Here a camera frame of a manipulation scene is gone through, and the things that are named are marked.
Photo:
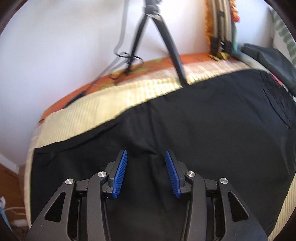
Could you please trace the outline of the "black Kappa pants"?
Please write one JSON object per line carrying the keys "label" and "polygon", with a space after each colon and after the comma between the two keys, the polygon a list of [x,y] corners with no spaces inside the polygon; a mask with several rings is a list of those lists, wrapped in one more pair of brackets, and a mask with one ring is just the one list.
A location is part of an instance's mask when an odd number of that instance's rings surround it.
{"label": "black Kappa pants", "polygon": [[243,70],[128,109],[103,125],[34,151],[31,219],[67,178],[90,178],[126,150],[113,240],[179,240],[186,202],[173,194],[165,152],[204,178],[227,178],[267,235],[295,176],[295,101],[272,75]]}

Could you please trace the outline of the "white power strip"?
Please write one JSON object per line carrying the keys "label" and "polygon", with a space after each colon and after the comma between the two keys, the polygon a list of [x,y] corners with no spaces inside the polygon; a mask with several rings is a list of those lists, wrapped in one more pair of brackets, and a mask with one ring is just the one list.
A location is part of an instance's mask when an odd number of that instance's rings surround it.
{"label": "white power strip", "polygon": [[26,219],[17,219],[13,221],[13,225],[16,227],[25,227],[28,226],[28,222]]}

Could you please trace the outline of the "folded dark clothes stack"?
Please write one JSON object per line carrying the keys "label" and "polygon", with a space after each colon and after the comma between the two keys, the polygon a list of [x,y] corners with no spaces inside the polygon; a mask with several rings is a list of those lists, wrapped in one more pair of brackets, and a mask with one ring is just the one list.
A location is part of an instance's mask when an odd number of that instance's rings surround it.
{"label": "folded dark clothes stack", "polygon": [[264,48],[257,45],[245,44],[241,52],[256,60],[274,74],[295,97],[295,66],[274,48]]}

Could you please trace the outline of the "green leaf pattern pillow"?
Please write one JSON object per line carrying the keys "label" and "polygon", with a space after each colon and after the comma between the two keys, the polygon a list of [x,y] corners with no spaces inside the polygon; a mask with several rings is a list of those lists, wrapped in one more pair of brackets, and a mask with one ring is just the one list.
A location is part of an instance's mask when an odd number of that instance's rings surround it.
{"label": "green leaf pattern pillow", "polygon": [[276,48],[286,47],[289,52],[292,51],[295,49],[295,40],[292,34],[273,8],[270,8],[270,14],[273,21],[273,46]]}

